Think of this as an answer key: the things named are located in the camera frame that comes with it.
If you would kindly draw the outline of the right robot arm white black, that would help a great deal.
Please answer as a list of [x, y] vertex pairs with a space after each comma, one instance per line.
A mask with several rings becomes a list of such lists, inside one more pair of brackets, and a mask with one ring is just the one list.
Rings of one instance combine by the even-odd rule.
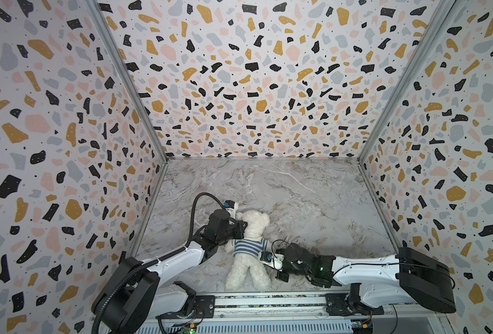
[[455, 281], [449, 268], [408, 247], [400, 247], [391, 256], [353, 259], [314, 255], [290, 243], [264, 252], [260, 261], [275, 269], [277, 279], [283, 282], [290, 275], [300, 275], [319, 288], [349, 285], [347, 307], [351, 310], [416, 303], [436, 313], [456, 311]]

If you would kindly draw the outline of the blue white striped knit sweater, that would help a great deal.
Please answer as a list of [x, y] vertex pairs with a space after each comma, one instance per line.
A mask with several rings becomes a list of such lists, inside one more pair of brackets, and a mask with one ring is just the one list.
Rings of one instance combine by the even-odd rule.
[[259, 254], [262, 251], [266, 251], [268, 248], [268, 241], [266, 239], [235, 239], [232, 241], [232, 255], [237, 257], [238, 255], [247, 255], [255, 258], [259, 258]]

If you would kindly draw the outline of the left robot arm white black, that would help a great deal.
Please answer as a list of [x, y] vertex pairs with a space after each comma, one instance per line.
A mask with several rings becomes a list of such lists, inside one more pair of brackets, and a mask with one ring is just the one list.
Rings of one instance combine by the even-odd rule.
[[244, 238], [248, 225], [218, 209], [207, 225], [190, 231], [184, 246], [150, 260], [125, 258], [93, 302], [92, 333], [99, 333], [101, 325], [111, 333], [135, 333], [150, 316], [191, 310], [196, 293], [176, 278], [209, 260], [228, 241]]

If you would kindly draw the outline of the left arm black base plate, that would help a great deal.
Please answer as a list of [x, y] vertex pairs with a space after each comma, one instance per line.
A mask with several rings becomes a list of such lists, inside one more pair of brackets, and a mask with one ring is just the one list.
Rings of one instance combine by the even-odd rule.
[[209, 319], [214, 317], [216, 296], [197, 295], [187, 298], [187, 302], [181, 309], [174, 313], [165, 313], [160, 317], [164, 320], [194, 320]]

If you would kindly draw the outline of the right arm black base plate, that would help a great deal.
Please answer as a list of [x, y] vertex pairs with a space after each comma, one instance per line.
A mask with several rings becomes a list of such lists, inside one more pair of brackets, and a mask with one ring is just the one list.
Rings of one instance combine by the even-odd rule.
[[360, 298], [360, 283], [352, 283], [348, 293], [329, 293], [325, 295], [327, 302], [327, 313], [330, 316], [353, 316], [353, 315], [383, 315], [382, 306], [371, 308], [366, 306]]

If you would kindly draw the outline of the white fluffy teddy bear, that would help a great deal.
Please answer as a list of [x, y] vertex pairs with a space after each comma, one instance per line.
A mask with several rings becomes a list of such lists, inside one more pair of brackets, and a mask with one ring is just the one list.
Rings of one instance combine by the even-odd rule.
[[253, 286], [259, 291], [267, 291], [271, 279], [265, 266], [260, 261], [260, 253], [267, 251], [269, 242], [263, 238], [264, 230], [270, 224], [266, 213], [249, 210], [237, 214], [240, 221], [246, 222], [243, 239], [234, 239], [225, 245], [225, 251], [234, 257], [232, 267], [225, 280], [228, 291], [238, 291], [250, 274]]

